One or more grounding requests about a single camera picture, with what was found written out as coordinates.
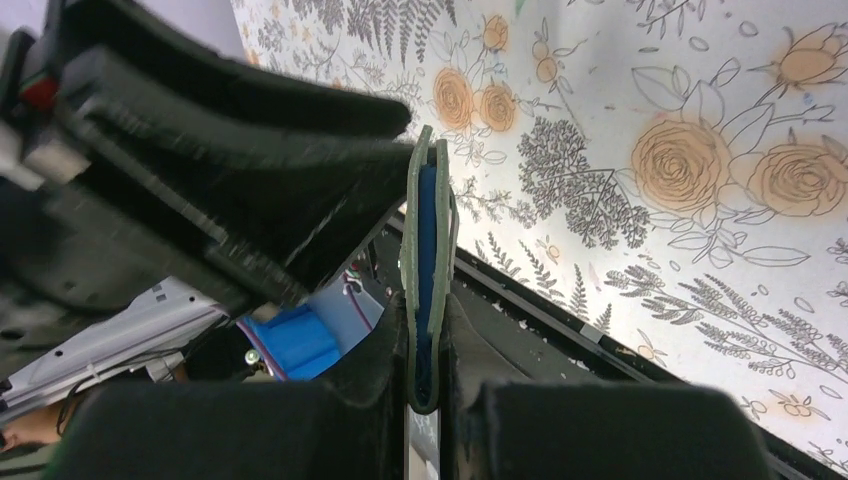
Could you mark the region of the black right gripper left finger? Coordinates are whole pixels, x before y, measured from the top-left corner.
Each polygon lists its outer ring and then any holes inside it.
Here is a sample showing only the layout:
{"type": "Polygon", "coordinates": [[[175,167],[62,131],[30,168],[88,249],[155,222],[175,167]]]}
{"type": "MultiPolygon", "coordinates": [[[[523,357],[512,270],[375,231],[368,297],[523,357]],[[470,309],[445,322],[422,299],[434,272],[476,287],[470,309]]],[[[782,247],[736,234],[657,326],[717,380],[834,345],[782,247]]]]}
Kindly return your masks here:
{"type": "Polygon", "coordinates": [[[47,479],[402,479],[406,309],[310,381],[110,382],[89,393],[47,479]]]}

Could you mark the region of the green card holder wallet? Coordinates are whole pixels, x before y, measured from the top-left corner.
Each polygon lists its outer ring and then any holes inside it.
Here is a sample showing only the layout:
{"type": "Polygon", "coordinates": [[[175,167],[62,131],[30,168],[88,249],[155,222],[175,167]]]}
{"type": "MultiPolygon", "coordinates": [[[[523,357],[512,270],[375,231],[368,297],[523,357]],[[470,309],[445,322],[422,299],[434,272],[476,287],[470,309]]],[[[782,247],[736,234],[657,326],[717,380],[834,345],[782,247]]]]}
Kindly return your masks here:
{"type": "Polygon", "coordinates": [[[420,415],[438,408],[440,338],[459,229],[448,144],[432,141],[432,134],[425,125],[412,151],[399,256],[408,328],[407,396],[420,415]]]}

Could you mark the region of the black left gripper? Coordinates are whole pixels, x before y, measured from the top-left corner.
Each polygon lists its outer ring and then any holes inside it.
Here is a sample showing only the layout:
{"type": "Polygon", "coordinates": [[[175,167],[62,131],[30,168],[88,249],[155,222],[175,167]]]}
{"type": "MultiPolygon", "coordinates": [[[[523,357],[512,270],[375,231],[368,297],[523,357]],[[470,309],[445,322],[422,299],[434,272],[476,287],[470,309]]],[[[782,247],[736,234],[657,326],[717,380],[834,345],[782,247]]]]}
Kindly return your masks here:
{"type": "Polygon", "coordinates": [[[402,201],[410,119],[134,1],[51,1],[1,63],[1,276],[73,312],[167,277],[231,310],[297,304],[402,201]]]}

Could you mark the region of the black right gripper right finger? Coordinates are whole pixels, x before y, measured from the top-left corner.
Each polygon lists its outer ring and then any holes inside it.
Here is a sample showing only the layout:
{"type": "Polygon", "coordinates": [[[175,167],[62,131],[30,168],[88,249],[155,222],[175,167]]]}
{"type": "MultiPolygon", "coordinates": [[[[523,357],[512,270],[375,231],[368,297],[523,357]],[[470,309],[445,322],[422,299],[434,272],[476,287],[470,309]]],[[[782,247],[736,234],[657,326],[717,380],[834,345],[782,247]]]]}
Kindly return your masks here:
{"type": "Polygon", "coordinates": [[[442,332],[445,479],[768,479],[758,434],[725,394],[634,382],[535,382],[450,297],[442,332]]]}

